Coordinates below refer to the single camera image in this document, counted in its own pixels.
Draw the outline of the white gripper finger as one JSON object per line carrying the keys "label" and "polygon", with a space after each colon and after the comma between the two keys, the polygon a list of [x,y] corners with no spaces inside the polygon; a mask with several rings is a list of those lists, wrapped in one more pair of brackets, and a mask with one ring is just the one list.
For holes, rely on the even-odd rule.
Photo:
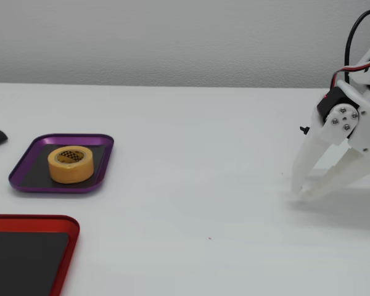
{"label": "white gripper finger", "polygon": [[300,193],[306,177],[319,159],[330,146],[338,146],[344,142],[357,126],[358,120],[359,113],[350,104],[334,106],[326,118],[318,112],[318,109],[314,109],[310,129],[292,167],[293,193]]}
{"label": "white gripper finger", "polygon": [[302,192],[300,198],[306,201],[322,198],[362,178],[365,171],[366,157],[350,148],[315,185]]}

